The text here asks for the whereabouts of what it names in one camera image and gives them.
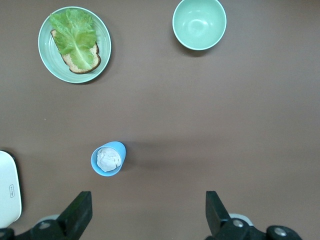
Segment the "bread crust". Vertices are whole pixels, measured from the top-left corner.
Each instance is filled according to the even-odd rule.
[[[53,29],[50,33],[51,33],[53,40],[55,40],[56,30]],[[94,57],[93,62],[95,62],[95,64],[90,69],[79,69],[76,65],[73,64],[69,54],[66,54],[66,55],[60,54],[60,55],[61,55],[64,63],[69,67],[69,70],[71,72],[73,72],[75,74],[87,74],[87,73],[90,73],[91,71],[95,70],[101,63],[101,58],[99,56],[99,47],[98,47],[97,43],[94,44],[94,46],[90,49],[90,51],[92,52],[93,57]]]

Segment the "green plate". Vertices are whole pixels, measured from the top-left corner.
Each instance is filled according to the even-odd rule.
[[[216,45],[224,35],[227,16],[218,0],[183,0],[173,13],[172,27],[182,45],[205,50]]]
[[[68,6],[54,11],[53,14],[62,13],[66,9],[81,9],[91,15],[97,36],[96,43],[99,47],[99,55],[101,57],[100,65],[93,71],[84,74],[71,72],[69,70],[69,67],[63,61],[60,53],[58,52],[58,48],[51,36],[50,31],[53,28],[50,24],[49,16],[43,22],[38,36],[38,49],[40,57],[46,68],[58,79],[73,84],[85,83],[96,78],[106,68],[111,56],[110,34],[104,22],[93,12],[85,8],[78,6]]]

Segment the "plate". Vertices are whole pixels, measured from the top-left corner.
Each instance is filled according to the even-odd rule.
[[[96,78],[106,68],[111,56],[110,34],[104,22],[96,14],[85,8],[67,6],[54,11],[53,14],[62,13],[66,11],[66,9],[80,9],[91,15],[97,37],[96,43],[99,47],[99,55],[101,58],[100,65],[93,71],[84,74],[71,72],[58,52],[55,41],[51,36],[50,31],[53,27],[50,24],[49,16],[43,22],[38,36],[40,57],[45,67],[58,79],[73,84],[85,83]]]

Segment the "blue cup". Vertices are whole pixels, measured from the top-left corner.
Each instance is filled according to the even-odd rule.
[[[120,155],[121,158],[121,165],[117,166],[116,169],[111,170],[111,171],[103,171],[97,164],[98,161],[98,151],[102,148],[112,148],[115,151],[117,151],[117,153]],[[112,141],[112,142],[108,142],[100,147],[98,147],[96,150],[94,150],[94,152],[91,155],[91,166],[93,168],[93,170],[104,177],[111,177],[113,175],[116,175],[120,169],[122,168],[122,165],[124,164],[126,158],[126,147],[125,145],[123,145],[121,142],[119,141]]]

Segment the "table surface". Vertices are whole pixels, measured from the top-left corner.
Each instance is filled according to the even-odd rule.
[[[206,51],[172,30],[179,0],[2,1],[0,148],[16,156],[17,234],[91,191],[81,239],[203,240],[206,191],[256,228],[320,235],[320,1],[221,0],[227,28]],[[96,13],[110,61],[88,84],[54,77],[38,52],[53,11]],[[120,141],[121,171],[96,174]]]

